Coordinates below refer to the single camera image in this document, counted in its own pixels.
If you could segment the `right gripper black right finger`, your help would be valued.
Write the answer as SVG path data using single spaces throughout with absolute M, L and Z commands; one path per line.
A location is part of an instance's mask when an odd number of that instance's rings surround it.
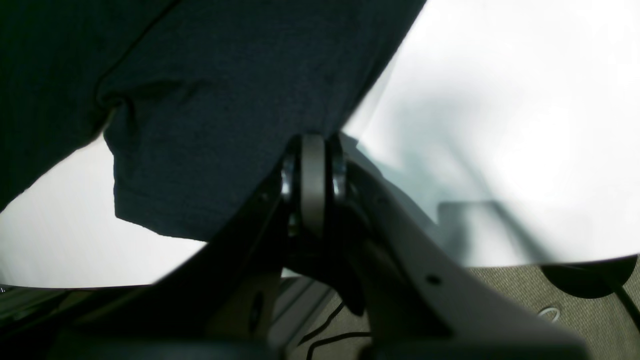
M 371 344 L 361 360 L 587 360 L 585 342 L 455 264 L 374 172 L 328 143 L 326 235 L 354 272 Z

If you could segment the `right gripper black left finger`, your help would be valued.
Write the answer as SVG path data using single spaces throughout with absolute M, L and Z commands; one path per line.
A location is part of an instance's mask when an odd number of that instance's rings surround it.
M 281 360 L 268 332 L 290 224 L 320 237 L 325 203 L 325 140 L 296 136 L 214 239 L 151 287 L 61 331 L 50 358 Z

